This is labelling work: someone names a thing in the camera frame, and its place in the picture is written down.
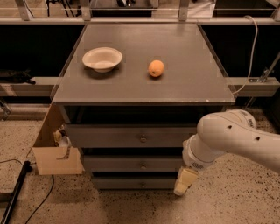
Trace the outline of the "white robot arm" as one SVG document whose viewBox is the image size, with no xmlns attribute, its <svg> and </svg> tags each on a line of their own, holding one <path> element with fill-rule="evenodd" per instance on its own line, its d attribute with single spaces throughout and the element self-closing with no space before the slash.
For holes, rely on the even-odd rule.
<svg viewBox="0 0 280 224">
<path fill-rule="evenodd" d="M 203 116 L 197 133 L 183 142 L 183 165 L 178 171 L 174 193 L 184 194 L 199 172 L 216 158 L 231 153 L 280 172 L 280 136 L 256 128 L 255 118 L 242 109 Z"/>
</svg>

